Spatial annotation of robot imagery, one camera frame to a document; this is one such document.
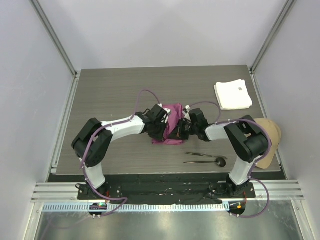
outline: magenta towel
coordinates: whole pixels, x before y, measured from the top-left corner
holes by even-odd
[[[182,109],[183,109],[182,105],[180,103],[168,104],[168,105],[163,105],[162,108],[171,110],[168,121],[166,123],[166,129],[164,130],[164,133],[163,133],[164,141],[157,141],[155,139],[152,139],[152,144],[169,144],[169,145],[183,144],[184,143],[183,140],[168,139],[168,136],[175,129],[179,120],[184,117],[182,112]]]

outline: white wall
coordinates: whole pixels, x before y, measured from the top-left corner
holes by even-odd
[[[257,69],[268,116],[283,133],[285,171],[320,223],[320,1],[298,0]]]
[[[248,65],[286,0],[39,0],[74,67]]]
[[[20,240],[72,75],[28,0],[0,1],[0,239]]]

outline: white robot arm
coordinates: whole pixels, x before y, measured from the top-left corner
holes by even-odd
[[[119,138],[142,133],[147,133],[151,138],[161,141],[168,116],[168,110],[157,104],[149,111],[137,112],[135,116],[121,120],[100,122],[96,118],[90,119],[72,142],[72,148],[82,161],[93,133],[102,126],[106,126],[97,134],[85,159],[85,172],[92,186],[98,189],[106,181],[101,161],[110,143]],[[254,120],[250,116],[242,119],[244,123],[208,124],[203,112],[197,108],[189,111],[169,136],[171,139],[187,140],[189,135],[197,135],[200,140],[206,142],[229,139],[237,153],[234,168],[226,179],[231,195],[239,193],[246,187],[249,182],[248,175],[255,161],[268,149],[268,140],[261,129],[250,124]]]

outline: beige cap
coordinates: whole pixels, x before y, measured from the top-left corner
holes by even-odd
[[[281,130],[280,130],[280,127],[270,119],[255,118],[254,120],[257,124],[259,124],[261,127],[263,127],[266,130],[266,132],[268,133],[271,139],[272,145],[271,145],[270,152],[264,159],[259,161],[256,165],[258,168],[267,169],[270,166],[272,160],[274,159],[274,156],[278,149],[278,146],[281,140]]]

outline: white towel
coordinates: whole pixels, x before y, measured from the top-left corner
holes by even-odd
[[[217,82],[214,91],[221,110],[248,109],[252,106],[245,80]]]

